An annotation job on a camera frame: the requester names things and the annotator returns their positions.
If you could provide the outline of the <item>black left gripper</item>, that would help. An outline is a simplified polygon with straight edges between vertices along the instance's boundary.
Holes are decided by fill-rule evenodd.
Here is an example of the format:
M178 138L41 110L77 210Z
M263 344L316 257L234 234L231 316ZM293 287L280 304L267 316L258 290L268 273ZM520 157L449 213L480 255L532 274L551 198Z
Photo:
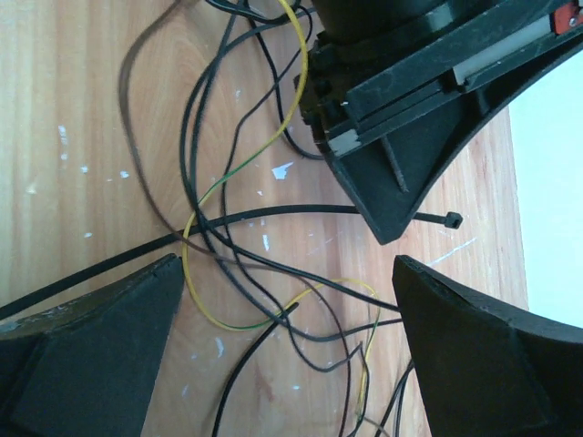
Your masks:
M376 240L506 105L582 50L579 1L317 1L300 108Z

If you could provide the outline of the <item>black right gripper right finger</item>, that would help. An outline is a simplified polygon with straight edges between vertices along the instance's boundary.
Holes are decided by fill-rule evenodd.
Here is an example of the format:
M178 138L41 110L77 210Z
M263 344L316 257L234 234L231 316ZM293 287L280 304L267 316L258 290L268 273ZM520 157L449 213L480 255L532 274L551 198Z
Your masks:
M582 330L409 257L394 293L434 436L579 436Z

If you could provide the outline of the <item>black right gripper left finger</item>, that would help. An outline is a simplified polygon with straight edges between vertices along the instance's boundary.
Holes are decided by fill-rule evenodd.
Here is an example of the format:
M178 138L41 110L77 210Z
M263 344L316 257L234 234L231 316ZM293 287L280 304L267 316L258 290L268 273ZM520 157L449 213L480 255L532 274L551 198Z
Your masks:
M1 324L4 436L138 436L184 287L170 254Z

